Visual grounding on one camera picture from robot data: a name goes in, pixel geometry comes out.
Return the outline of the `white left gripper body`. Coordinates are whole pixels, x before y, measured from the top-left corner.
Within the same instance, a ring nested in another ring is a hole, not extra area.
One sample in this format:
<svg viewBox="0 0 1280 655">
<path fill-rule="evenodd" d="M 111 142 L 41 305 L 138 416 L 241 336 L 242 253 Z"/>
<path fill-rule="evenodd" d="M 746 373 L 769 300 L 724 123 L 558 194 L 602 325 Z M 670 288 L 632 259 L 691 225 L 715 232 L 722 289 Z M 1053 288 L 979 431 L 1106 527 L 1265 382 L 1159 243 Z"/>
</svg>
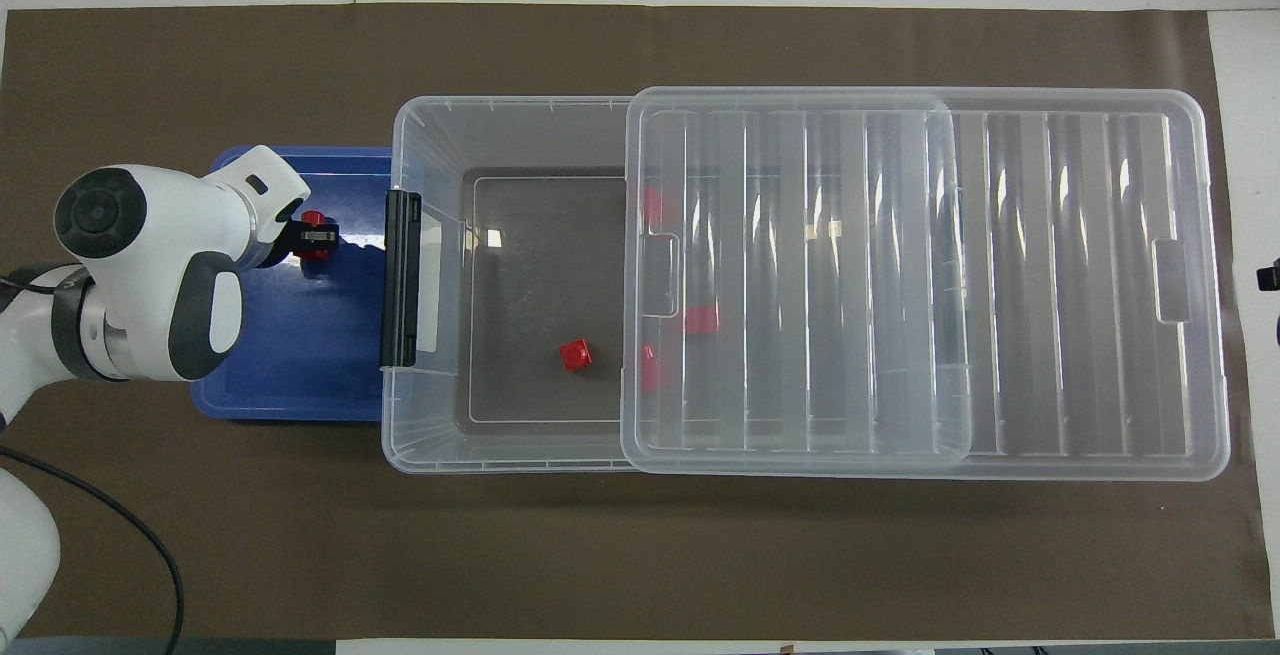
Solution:
<svg viewBox="0 0 1280 655">
<path fill-rule="evenodd" d="M 310 198 L 302 177 L 275 150 L 252 146 L 238 159 L 210 173 L 215 185 L 228 187 L 243 201 L 243 216 L 234 225 L 246 232 L 244 246 L 237 251 L 236 267 L 273 267 L 294 249 L 302 226 L 293 216 Z"/>
</svg>

